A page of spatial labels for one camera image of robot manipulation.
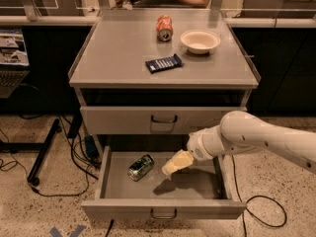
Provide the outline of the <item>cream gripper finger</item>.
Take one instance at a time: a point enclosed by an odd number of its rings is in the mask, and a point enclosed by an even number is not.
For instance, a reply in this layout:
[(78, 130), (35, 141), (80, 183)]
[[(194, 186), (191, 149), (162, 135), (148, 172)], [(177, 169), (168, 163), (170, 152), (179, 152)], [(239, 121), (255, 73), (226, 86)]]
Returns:
[(163, 167), (162, 172), (165, 175), (171, 175), (178, 170), (182, 170), (194, 163), (194, 157), (189, 151), (178, 151)]

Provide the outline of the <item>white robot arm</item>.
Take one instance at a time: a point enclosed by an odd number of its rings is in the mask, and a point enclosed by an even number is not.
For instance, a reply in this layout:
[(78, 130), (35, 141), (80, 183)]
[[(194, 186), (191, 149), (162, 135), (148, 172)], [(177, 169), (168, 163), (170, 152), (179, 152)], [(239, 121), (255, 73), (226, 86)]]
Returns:
[(246, 112), (227, 113), (219, 125), (189, 135), (187, 149), (178, 151), (163, 167), (165, 175), (223, 155), (269, 150), (316, 173), (316, 133), (267, 123)]

